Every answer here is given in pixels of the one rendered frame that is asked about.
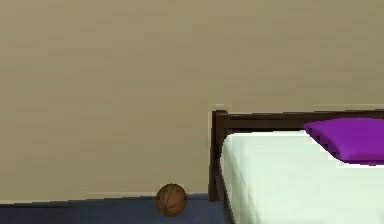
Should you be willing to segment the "dark wood white bed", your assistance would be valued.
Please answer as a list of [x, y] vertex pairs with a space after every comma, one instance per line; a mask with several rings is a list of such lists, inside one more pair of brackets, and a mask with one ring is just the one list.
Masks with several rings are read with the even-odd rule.
[[303, 129], [384, 110], [212, 114], [208, 197], [226, 224], [384, 224], [384, 165], [344, 163]]

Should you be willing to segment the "brown basketball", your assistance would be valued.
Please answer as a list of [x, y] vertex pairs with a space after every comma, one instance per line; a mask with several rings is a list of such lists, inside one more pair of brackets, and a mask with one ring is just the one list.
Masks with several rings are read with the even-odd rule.
[[176, 217], [185, 210], [187, 195], [180, 185], [169, 183], [160, 188], [155, 202], [158, 211], [162, 215]]

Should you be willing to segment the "purple pillow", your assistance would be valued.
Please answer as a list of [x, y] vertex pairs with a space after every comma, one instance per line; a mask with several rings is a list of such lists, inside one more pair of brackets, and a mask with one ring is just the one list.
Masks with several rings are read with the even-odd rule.
[[384, 165], [384, 119], [338, 118], [309, 122], [303, 129], [344, 163]]

